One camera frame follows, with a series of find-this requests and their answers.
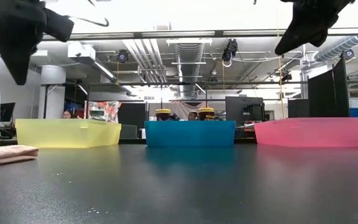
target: box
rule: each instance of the box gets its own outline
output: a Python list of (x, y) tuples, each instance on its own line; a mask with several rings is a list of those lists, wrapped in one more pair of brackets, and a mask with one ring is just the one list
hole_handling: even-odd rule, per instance
[(148, 147), (233, 147), (235, 121), (146, 121)]
[(121, 124), (90, 119), (16, 119), (17, 143), (39, 148), (118, 144)]
[(289, 118), (255, 124), (258, 144), (358, 147), (358, 118)]

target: towel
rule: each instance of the towel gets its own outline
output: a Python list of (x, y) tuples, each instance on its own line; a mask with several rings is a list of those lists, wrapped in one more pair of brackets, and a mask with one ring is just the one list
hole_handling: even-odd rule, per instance
[(0, 165), (11, 162), (28, 161), (38, 156), (39, 149), (32, 146), (0, 147)]

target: pillar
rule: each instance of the pillar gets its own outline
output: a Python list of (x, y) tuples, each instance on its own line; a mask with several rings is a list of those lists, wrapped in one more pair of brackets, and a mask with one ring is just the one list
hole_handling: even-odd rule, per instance
[[(66, 70), (56, 65), (44, 65), (41, 70), (41, 84), (59, 84), (66, 82)], [(47, 116), (48, 119), (62, 118), (65, 103), (65, 87), (58, 86), (50, 94), (47, 99)], [(44, 117), (44, 100), (45, 87), (41, 86), (38, 118)]]

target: jar lid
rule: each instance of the jar lid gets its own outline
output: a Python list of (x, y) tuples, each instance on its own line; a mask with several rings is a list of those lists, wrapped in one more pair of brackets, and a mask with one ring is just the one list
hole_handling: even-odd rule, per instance
[(215, 112), (215, 110), (214, 108), (200, 108), (199, 112)]
[(157, 109), (155, 110), (155, 114), (160, 114), (160, 113), (171, 113), (170, 109)]

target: table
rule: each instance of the table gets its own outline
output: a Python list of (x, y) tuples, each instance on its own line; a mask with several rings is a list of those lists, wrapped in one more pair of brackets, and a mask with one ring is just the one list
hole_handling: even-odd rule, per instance
[(358, 223), (358, 149), (44, 149), (0, 166), (0, 223)]

